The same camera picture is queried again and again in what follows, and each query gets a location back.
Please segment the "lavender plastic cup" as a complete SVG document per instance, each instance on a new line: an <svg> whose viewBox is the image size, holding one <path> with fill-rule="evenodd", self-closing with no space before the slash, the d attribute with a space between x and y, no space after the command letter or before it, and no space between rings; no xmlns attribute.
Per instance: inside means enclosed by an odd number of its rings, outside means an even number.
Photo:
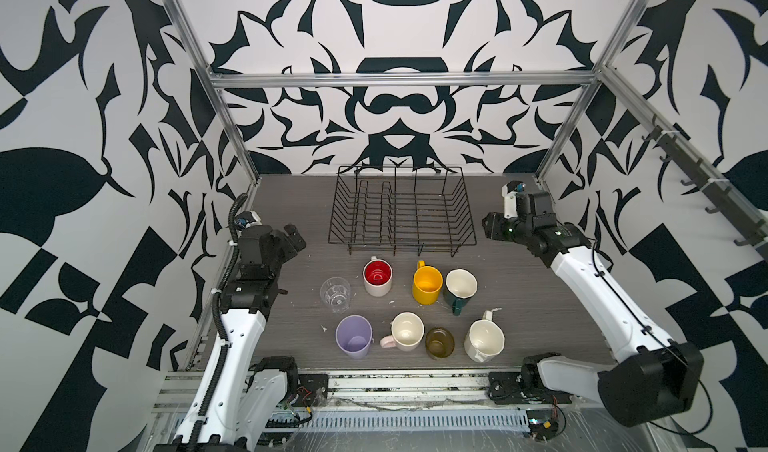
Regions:
<svg viewBox="0 0 768 452"><path fill-rule="evenodd" d="M352 359L363 359L368 355L373 342L370 322L360 315L343 318L335 331L337 346Z"/></svg>

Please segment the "clear glass tumbler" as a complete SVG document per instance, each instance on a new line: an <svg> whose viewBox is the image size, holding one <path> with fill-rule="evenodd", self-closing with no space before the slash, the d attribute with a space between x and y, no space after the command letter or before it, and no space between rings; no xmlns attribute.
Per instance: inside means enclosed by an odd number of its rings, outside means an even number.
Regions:
<svg viewBox="0 0 768 452"><path fill-rule="evenodd" d="M341 277L327 279L320 287L320 297L323 303L334 313L346 312L352 301L352 288L350 283Z"/></svg>

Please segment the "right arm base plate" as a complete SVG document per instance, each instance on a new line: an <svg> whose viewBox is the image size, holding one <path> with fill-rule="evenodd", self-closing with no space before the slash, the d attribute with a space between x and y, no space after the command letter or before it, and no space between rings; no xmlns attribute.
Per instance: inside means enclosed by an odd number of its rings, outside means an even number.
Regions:
<svg viewBox="0 0 768 452"><path fill-rule="evenodd" d="M571 404L565 392L536 388L523 384L519 372L490 372L486 396L496 405Z"/></svg>

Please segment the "dark green mug white inside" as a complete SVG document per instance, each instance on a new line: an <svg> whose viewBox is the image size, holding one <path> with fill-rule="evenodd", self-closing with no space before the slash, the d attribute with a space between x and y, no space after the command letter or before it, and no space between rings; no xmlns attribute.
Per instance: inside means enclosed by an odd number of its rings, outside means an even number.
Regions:
<svg viewBox="0 0 768 452"><path fill-rule="evenodd" d="M459 316L478 290L476 277L467 270L455 269L445 277L444 302L453 316Z"/></svg>

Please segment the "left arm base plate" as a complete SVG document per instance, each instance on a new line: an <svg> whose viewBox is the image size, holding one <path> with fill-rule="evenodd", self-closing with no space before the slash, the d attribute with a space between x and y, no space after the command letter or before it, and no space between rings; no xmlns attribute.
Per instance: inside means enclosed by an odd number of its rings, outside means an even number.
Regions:
<svg viewBox="0 0 768 452"><path fill-rule="evenodd" d="M320 405L327 398L329 375L326 373L299 374L295 387L289 387L285 401L291 407L313 407Z"/></svg>

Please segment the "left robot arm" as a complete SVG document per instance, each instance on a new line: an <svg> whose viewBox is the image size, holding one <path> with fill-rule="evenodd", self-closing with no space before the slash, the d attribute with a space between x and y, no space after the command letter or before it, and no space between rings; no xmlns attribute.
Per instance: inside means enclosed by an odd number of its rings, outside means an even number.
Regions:
<svg viewBox="0 0 768 452"><path fill-rule="evenodd" d="M293 224L244 229L235 240L238 273L214 292L217 331L192 405L173 438L156 451L252 451L277 405L293 397L298 369L292 357L267 357L248 373L277 297L281 269L306 248Z"/></svg>

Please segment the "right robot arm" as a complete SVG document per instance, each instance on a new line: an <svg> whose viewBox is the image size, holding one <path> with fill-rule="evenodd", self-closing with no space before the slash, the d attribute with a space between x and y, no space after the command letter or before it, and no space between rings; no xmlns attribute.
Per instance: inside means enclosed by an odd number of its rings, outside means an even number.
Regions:
<svg viewBox="0 0 768 452"><path fill-rule="evenodd" d="M601 404L619 424L633 427L691 409L704 358L674 340L629 297L600 261L595 244L572 223L561 223L544 191L512 181L502 188L504 209L482 221L485 236L524 246L577 297L598 326L614 364L556 353L525 358L524 389L564 392Z"/></svg>

